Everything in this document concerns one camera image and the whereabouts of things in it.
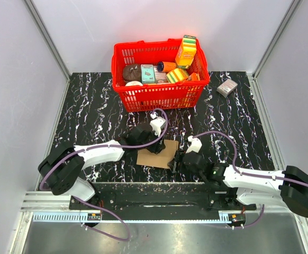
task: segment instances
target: gray floor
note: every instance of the gray floor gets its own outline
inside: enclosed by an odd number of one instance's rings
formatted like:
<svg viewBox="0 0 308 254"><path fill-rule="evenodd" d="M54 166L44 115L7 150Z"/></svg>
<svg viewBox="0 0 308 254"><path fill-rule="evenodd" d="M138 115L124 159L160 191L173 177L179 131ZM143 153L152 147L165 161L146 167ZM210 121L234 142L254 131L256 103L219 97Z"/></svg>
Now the gray floor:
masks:
<svg viewBox="0 0 308 254"><path fill-rule="evenodd" d="M248 214L249 221L256 214ZM124 237L120 224L99 229ZM244 230L218 229L203 224L131 224L132 239L118 242L73 223L32 223L24 254L279 254L305 253L295 219L290 214L265 214Z"/></svg>

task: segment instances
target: teal box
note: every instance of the teal box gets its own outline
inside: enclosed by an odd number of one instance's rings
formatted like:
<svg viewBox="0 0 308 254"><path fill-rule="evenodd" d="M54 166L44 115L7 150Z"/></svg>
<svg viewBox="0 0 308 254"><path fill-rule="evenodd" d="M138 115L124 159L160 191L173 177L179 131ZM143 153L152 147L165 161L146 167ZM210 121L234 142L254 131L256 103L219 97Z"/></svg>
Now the teal box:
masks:
<svg viewBox="0 0 308 254"><path fill-rule="evenodd" d="M141 81L143 84L154 84L154 66L153 65L141 65Z"/></svg>

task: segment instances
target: marble tabletop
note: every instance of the marble tabletop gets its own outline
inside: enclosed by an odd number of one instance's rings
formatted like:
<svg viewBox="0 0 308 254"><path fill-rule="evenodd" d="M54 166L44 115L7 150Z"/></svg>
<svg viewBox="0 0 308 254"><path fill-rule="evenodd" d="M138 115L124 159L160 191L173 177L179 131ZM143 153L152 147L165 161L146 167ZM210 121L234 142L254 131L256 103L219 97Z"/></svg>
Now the marble tabletop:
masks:
<svg viewBox="0 0 308 254"><path fill-rule="evenodd" d="M211 72L194 108L166 110L169 118L165 139L186 139L207 130L229 135L238 148L237 166L274 170L268 144L245 72ZM227 98L216 88L227 79L238 88ZM77 145L102 143L118 137L140 122L151 120L149 112L128 113L112 87L109 72L74 73L62 108L52 144L69 141ZM201 137L201 152L212 162L232 162L233 148L218 135ZM83 170L81 177L91 182L200 182L193 175L173 174L171 170L136 165L132 152L118 162L107 162Z"/></svg>

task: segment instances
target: brown cardboard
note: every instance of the brown cardboard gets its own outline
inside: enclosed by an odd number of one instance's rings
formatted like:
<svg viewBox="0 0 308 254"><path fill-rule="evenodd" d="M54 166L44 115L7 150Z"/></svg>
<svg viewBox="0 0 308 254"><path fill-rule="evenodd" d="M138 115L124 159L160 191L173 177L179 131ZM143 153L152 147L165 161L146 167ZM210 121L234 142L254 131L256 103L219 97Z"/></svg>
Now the brown cardboard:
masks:
<svg viewBox="0 0 308 254"><path fill-rule="evenodd" d="M159 154L151 153L147 149L138 151L137 165L151 166L169 169L167 164L174 159L179 142L175 140L164 140L166 148Z"/></svg>

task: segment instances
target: red basket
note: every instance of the red basket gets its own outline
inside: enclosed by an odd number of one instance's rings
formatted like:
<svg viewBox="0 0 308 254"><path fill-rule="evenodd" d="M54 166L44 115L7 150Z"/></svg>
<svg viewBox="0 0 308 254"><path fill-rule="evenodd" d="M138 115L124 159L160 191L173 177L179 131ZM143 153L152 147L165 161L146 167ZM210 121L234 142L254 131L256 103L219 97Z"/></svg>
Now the red basket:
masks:
<svg viewBox="0 0 308 254"><path fill-rule="evenodd" d="M153 110L156 107L169 109L195 106L204 86L210 81L207 61L198 40L196 40L196 55L187 72L198 73L200 81L126 87L122 77L122 70L128 64L157 65L160 61L174 62L181 41L182 39L162 42L139 41L119 43L114 46L113 88L128 112Z"/></svg>

